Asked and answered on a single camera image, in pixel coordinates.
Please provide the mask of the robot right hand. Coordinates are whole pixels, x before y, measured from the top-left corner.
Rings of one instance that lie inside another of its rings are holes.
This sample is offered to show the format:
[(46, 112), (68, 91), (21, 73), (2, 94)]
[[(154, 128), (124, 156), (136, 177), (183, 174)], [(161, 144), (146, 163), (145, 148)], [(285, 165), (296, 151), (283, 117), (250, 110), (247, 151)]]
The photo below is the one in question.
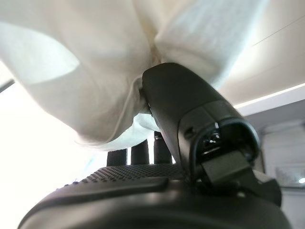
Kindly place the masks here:
[(175, 164), (104, 167), (35, 205), (21, 229), (289, 229), (277, 181), (253, 170), (254, 128), (206, 81), (163, 63), (142, 76)]

